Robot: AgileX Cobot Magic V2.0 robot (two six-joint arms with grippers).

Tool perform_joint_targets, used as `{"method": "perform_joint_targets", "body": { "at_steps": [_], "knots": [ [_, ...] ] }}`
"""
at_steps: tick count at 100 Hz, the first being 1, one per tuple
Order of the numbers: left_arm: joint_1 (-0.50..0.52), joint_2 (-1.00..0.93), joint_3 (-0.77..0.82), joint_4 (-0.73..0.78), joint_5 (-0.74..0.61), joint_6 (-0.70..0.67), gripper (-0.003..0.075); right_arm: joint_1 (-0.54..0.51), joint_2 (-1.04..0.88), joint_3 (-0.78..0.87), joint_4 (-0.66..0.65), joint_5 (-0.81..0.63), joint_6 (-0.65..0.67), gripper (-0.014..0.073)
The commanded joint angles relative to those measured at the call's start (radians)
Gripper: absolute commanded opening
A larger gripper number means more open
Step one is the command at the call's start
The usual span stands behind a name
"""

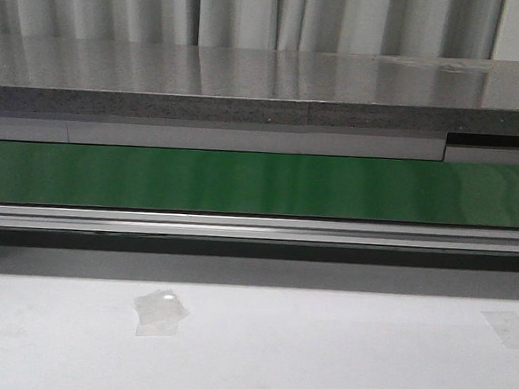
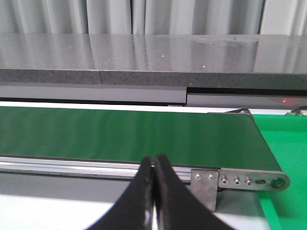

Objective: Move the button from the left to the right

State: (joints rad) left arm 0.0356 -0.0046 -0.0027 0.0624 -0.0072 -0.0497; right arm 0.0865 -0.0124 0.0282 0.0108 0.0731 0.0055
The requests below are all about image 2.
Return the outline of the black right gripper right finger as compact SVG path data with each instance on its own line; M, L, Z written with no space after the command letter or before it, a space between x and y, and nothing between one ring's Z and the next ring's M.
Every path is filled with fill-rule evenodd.
M160 230L231 230L189 191L164 154L155 157L155 204Z

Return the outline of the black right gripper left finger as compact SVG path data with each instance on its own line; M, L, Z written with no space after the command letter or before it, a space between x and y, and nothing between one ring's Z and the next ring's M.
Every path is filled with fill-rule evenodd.
M152 160L144 157L136 175L120 198L88 229L151 230L154 207L152 190Z

